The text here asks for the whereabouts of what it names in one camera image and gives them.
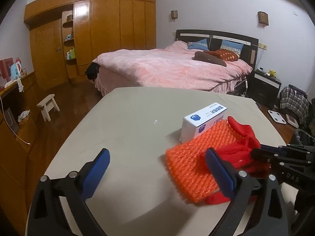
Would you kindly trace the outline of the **brown cushion on bed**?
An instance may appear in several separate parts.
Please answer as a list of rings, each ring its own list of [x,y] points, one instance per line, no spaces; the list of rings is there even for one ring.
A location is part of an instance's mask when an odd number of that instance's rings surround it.
[[[226,63],[223,60],[216,58],[215,56],[208,54],[206,52],[203,52],[203,51],[195,52],[194,57],[192,59],[196,61],[212,63],[214,65],[221,65],[223,67],[226,67]]]

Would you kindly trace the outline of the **black garment at bed foot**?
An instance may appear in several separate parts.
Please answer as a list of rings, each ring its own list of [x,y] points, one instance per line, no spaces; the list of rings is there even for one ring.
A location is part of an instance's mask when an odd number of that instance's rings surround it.
[[[99,68],[100,68],[99,64],[94,62],[90,63],[90,65],[85,71],[85,75],[87,76],[88,80],[93,82],[95,81],[99,73]]]

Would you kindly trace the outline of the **white pink floor scale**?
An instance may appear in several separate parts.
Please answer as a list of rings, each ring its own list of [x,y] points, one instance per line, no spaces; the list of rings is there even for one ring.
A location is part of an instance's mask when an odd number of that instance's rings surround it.
[[[286,114],[286,119],[288,124],[294,126],[295,128],[299,128],[298,121],[293,116]]]

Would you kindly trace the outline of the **wooden side desk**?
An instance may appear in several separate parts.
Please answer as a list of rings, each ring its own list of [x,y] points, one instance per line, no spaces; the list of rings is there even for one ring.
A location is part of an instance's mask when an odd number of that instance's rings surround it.
[[[1,210],[19,234],[27,220],[26,172],[38,133],[40,97],[35,73],[1,88]]]

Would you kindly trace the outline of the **wall lamp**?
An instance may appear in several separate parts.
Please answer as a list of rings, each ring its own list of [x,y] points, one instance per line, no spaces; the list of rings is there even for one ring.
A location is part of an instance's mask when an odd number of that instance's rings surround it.
[[[259,11],[257,12],[258,16],[258,23],[263,26],[268,26],[269,25],[269,16],[266,12]]]
[[[178,11],[177,10],[172,10],[170,12],[170,17],[171,17],[172,20],[178,19]]]

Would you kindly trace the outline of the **left blue pillow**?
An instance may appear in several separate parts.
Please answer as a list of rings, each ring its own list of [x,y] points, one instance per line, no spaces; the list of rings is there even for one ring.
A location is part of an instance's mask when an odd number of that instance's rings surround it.
[[[207,39],[205,38],[195,42],[188,42],[187,49],[209,51]]]

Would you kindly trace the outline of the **black bed headboard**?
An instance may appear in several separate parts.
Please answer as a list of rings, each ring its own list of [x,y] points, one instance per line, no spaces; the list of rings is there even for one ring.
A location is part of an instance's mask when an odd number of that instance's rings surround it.
[[[231,32],[216,31],[216,30],[202,30],[202,29],[179,29],[176,30],[175,40],[195,42],[206,39],[208,49],[211,51],[217,50],[221,47],[222,41],[231,41],[233,43],[242,44],[240,59],[247,62],[253,69],[256,67],[257,53],[258,53],[258,39],[235,34]]]

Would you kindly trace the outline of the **right wall lamp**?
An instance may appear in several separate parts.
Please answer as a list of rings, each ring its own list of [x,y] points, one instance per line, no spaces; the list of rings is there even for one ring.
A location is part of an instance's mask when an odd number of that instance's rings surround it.
[[[259,11],[257,12],[258,16],[258,23],[263,26],[268,26],[269,25],[269,16],[266,12]]]

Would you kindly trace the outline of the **yellow plush toy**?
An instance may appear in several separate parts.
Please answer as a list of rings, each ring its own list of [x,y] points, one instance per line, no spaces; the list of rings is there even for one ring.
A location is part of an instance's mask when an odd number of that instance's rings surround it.
[[[276,78],[276,72],[274,70],[269,70],[267,73],[268,76]]]

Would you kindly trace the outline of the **white small stool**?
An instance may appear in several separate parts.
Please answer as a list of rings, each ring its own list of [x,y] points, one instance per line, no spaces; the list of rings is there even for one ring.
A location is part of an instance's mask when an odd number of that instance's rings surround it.
[[[51,121],[49,112],[53,109],[55,111],[60,111],[57,102],[55,101],[55,94],[49,94],[42,101],[37,104],[37,107],[40,108],[42,117],[44,121]]]

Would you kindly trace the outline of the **white blue medicine box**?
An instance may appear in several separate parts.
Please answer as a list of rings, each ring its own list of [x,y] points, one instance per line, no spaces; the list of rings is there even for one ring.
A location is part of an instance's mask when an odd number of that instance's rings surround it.
[[[227,107],[215,102],[183,118],[179,142],[188,142],[221,121]]]

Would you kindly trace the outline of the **red cloth bag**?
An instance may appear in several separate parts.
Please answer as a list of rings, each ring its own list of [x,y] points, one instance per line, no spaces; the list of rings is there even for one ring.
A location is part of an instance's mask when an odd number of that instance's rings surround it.
[[[218,185],[206,164],[206,150],[214,148],[223,160],[235,168],[248,173],[264,171],[268,167],[253,161],[250,152],[260,148],[260,142],[250,125],[240,124],[232,116],[214,124],[209,130],[195,139],[199,150],[199,184],[196,187],[196,202],[205,201],[208,205],[229,201],[218,189]]]

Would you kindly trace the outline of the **left wall lamp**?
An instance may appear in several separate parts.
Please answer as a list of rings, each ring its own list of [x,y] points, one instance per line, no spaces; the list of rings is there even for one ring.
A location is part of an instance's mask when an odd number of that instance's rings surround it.
[[[177,10],[172,10],[170,12],[170,17],[171,17],[172,20],[178,19],[178,11]]]

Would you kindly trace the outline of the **white bathroom scale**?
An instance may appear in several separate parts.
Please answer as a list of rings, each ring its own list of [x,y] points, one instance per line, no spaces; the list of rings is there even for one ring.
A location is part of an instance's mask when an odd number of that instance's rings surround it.
[[[278,112],[268,110],[268,114],[271,116],[271,118],[273,119],[275,123],[283,124],[283,125],[287,124],[286,120]]]

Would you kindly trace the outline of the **right blue patterned pillow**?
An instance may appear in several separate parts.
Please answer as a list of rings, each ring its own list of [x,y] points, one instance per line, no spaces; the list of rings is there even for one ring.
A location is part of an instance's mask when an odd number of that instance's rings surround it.
[[[228,51],[234,52],[235,54],[240,55],[243,47],[244,47],[244,45],[241,43],[222,40],[220,49],[228,50]]]

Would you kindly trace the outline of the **wooden wardrobe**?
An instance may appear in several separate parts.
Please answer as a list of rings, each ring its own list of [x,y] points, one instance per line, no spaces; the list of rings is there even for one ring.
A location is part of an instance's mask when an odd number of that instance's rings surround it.
[[[32,66],[48,90],[81,80],[97,56],[156,47],[156,0],[35,0],[26,5]]]

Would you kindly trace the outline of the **bed with pink cover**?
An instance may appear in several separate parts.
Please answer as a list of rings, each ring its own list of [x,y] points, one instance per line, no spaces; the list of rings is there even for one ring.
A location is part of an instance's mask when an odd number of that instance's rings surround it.
[[[197,50],[175,41],[165,49],[126,50],[100,54],[94,85],[102,95],[118,87],[168,87],[227,93],[252,72],[242,59],[226,65],[193,60]]]

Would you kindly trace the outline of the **black nightstand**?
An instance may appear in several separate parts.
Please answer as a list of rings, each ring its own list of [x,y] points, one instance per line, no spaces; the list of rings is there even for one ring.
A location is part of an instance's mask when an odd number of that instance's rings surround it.
[[[273,107],[281,87],[279,79],[268,76],[267,73],[255,70],[249,80],[247,95],[255,102],[266,107]]]

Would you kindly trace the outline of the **beige table cover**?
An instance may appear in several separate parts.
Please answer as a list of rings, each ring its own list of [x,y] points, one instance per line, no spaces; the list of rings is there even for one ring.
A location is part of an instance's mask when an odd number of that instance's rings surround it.
[[[189,89],[123,87],[104,96],[83,118],[45,174],[65,177],[107,148],[109,167],[86,202],[107,235],[208,235],[227,204],[185,202],[170,179],[164,155],[178,144],[184,116],[214,102],[227,107],[226,115],[250,125],[262,144],[284,144],[252,99]]]

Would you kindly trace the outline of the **black lined trash bin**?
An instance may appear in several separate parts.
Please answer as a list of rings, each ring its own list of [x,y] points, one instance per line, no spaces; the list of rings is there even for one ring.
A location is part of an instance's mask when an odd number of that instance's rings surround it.
[[[290,144],[300,145],[300,146],[315,146],[315,139],[309,133],[302,129],[295,129],[290,140]]]

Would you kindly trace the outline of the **red dotted pillow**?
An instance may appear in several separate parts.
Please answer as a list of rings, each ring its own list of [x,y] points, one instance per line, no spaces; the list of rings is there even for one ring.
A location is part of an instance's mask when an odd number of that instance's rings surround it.
[[[205,53],[210,54],[210,55],[212,55],[218,59],[221,59],[223,61],[233,62],[233,61],[236,61],[239,59],[238,54],[236,54],[233,51],[226,50],[226,49],[219,49],[216,51],[205,51]]]

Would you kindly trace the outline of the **plaid cloth covered chair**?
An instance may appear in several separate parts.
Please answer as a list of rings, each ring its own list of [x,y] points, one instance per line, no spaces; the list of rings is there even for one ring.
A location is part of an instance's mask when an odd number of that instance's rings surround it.
[[[292,111],[298,116],[300,124],[306,123],[309,107],[306,93],[294,85],[288,85],[280,92],[280,109]]]

